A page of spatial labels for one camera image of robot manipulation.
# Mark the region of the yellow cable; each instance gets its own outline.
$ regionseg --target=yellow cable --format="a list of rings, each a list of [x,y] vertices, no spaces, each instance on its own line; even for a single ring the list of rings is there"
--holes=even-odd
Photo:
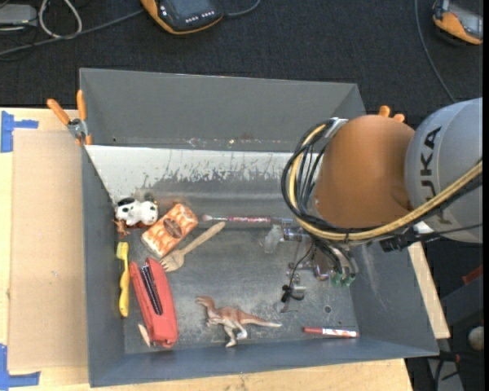
[[[315,128],[306,137],[303,145],[307,144],[311,140],[311,138],[313,138],[313,136],[317,134],[319,131],[321,131],[324,127],[325,125],[320,125],[319,127]],[[289,175],[289,199],[296,209],[298,209],[298,206],[297,206],[297,200],[295,196],[295,180],[296,180],[296,171],[299,166],[299,162],[301,161],[301,155],[302,152],[299,155],[297,155],[297,158],[292,164],[292,169],[290,170],[290,175]],[[378,228],[371,229],[370,231],[349,233],[348,235],[344,233],[337,233],[337,232],[334,233],[331,231],[320,230],[317,227],[312,226],[310,223],[305,222],[299,217],[296,217],[296,219],[306,231],[310,232],[313,235],[319,236],[320,238],[323,239],[335,240],[335,241],[346,241],[347,239],[348,240],[371,239],[380,235],[385,235],[396,229],[399,229],[400,227],[414,221],[418,217],[429,212],[431,209],[434,209],[435,207],[443,203],[445,200],[447,200],[449,197],[451,197],[455,192],[460,190],[465,184],[467,184],[473,178],[477,177],[481,172],[482,172],[482,161],[480,160],[467,173],[462,175],[454,183],[452,183],[451,185],[449,185],[448,187],[440,191],[435,197],[425,202],[420,207],[412,210],[410,213],[406,214],[405,216],[401,217],[398,220],[395,220],[394,222],[388,223],[384,226],[379,226]]]

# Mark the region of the blue tape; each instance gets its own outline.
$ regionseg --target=blue tape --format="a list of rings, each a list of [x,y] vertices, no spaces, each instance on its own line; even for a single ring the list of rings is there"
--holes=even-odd
[[[9,375],[7,370],[7,346],[0,343],[0,391],[10,387],[29,387],[38,385],[40,371],[25,375]]]
[[[38,122],[30,120],[15,121],[15,117],[2,110],[2,129],[0,134],[0,152],[12,152],[13,130],[17,128],[37,129]]]

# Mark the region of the white toy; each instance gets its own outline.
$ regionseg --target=white toy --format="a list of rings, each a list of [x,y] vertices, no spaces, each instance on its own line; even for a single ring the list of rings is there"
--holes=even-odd
[[[118,202],[116,206],[116,219],[125,220],[127,226],[134,226],[139,222],[144,225],[153,225],[158,218],[157,204],[153,201],[137,201],[127,197]]]

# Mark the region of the wooden table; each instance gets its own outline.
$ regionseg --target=wooden table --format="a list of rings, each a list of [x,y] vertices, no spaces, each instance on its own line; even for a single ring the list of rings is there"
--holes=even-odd
[[[33,119],[38,121],[36,130],[15,130],[15,132],[33,132],[36,138],[38,132],[48,130],[67,131],[49,109],[23,109],[0,108],[13,114],[15,120]],[[68,111],[71,117],[77,117],[76,111]],[[11,218],[11,190],[13,156],[15,152],[0,152],[0,343],[7,345],[9,327],[9,299],[8,288],[11,269],[11,228],[17,224]],[[430,315],[430,321],[437,339],[447,338],[450,335],[447,323],[443,316],[442,307],[430,274],[424,252],[420,244],[414,244],[410,248],[413,265],[419,279],[419,284],[425,304]],[[27,373],[15,371],[9,367],[10,373]],[[60,366],[37,368],[41,371],[40,383],[36,387],[24,387],[24,389],[90,389],[87,379],[86,359],[79,366]],[[336,391],[347,390],[412,390],[408,372],[403,359],[393,359],[375,362],[353,362],[343,365],[331,365],[324,367],[308,367],[283,371],[269,371],[255,374],[241,374],[218,377],[206,377],[194,380],[174,380],[154,384],[138,384],[117,387],[107,387],[107,390],[286,390],[305,389],[322,390],[332,389]]]

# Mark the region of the black carpet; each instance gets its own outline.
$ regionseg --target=black carpet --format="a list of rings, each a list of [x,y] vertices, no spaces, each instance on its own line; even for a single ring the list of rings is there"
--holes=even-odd
[[[44,108],[55,98],[75,108],[81,67],[353,82],[367,112],[387,104],[413,128],[444,106],[482,97],[483,45],[441,36],[432,21],[435,0],[261,0],[245,15],[185,36],[165,32],[141,12],[139,0],[70,1],[86,32],[139,13],[49,43],[40,28],[0,31],[0,107]],[[226,13],[256,2],[216,1]],[[483,0],[452,1],[483,15]],[[11,2],[38,8],[42,0]],[[53,33],[76,30],[62,0],[51,3],[44,20]],[[24,49],[14,51],[18,46]],[[440,298],[463,287],[462,276],[482,264],[481,244],[443,239],[425,251]],[[433,389],[426,361],[407,363],[414,389]],[[463,375],[466,391],[483,389],[483,369]]]

